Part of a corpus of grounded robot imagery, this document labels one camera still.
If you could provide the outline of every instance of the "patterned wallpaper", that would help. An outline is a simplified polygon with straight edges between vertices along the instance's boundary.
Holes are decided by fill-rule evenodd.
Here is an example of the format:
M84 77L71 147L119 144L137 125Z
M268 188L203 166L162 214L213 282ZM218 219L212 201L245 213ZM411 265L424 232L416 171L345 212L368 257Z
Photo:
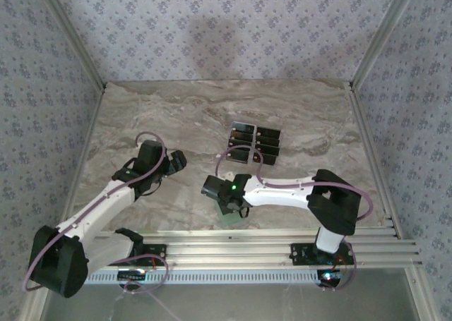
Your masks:
M452 0L412 0L359 91L408 236L452 320Z
M97 95L41 0L0 0L0 320L63 210Z
M61 0L104 81L350 80L391 0Z

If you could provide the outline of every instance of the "marble surface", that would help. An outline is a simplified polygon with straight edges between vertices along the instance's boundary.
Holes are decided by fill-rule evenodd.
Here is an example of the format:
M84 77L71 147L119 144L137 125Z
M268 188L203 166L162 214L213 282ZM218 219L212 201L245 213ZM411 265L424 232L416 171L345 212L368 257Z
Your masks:
M227 144L233 121L282 129L281 153L263 176L297 178L330 169L370 192L374 213L360 226L379 226L383 210L376 194L343 83L337 80L158 81L109 83L100 107L73 212L93 199L111 175L137 155L133 139L154 131L169 151L180 149L187 167L166 178L106 227L138 231L221 229L214 202L201 195ZM220 173L254 173L255 164L225 161ZM362 202L360 212L367 209ZM314 216L295 207L262 206L234 229L309 228Z

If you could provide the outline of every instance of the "purple cable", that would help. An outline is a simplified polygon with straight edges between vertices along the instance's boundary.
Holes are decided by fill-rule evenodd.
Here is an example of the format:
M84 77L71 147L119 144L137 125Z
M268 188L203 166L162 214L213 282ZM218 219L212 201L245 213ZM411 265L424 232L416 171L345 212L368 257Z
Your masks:
M22 290L23 291L35 291L37 289L42 288L42 286L34 286L32 288L28 288L27 287L27 283L28 280L31 277L31 274L33 273L33 271L35 270L37 263L42 259L42 257L44 256L44 254L60 239L64 236L64 234L66 234L68 231L70 231L73 228L74 224L79 223L82 219L84 219L88 214L90 214L98 205L100 205L106 198L108 198L109 196L111 196L113 193L117 192L118 190L120 190L121 188L124 188L132 183L138 182L143 180L144 178L147 178L149 175L151 175L155 170L157 170L157 168L162 164L163 159L165 158L165 154L166 154L166 148L165 148L165 144L163 143L163 140L160 138L160 136L158 136L155 133L152 132L141 132L139 133L136 138L135 138L135 145L138 147L138 139L144 135L144 134L148 134L148 135L152 135L153 137L155 137L157 139L157 141L162 145L162 155L160 155L160 158L157 162L157 164L147 173L145 173L142 176L139 176L138 178L135 178L134 180L130 180L129 182L126 183L122 183L121 185L111 189L111 191L109 191L106 195L102 196L101 198L99 198L97 201L95 201L83 214L81 214L73 223L72 225L68 226L67 228L65 228L63 231L60 231L37 255L36 258L33 260L33 262L31 263L30 267L28 268L27 273L25 274L25 278L23 280L22 283Z
M279 189L292 189L292 188L299 188L299 183L294 183L290 185L278 185L275 183L267 183L261 178L261 169L263 165L263 155L260 151L258 151L256 148L248 145L237 145L230 148L227 148L221 155L220 158L217 161L217 165L215 167L215 176L218 176L218 169L220 168L221 161L227 156L227 154L231 150L236 150L237 148L247 148L250 151L254 151L259 155L259 165L256 170L256 178L260 183L262 183L264 186L271 187L271 188L279 188ZM374 203L372 202L372 199L370 198L370 195L363 190L360 190L358 188L355 188L350 185L345 185L344 183L338 183L338 182L307 182L302 183L301 187L312 187L312 186L329 186L329 187L337 187L337 188L344 188L347 190L351 190L352 192L360 194L364 199L366 199L367 203L369 203L369 209L367 212L365 212L363 215L357 218L357 221L361 221L368 217L373 211L374 211Z

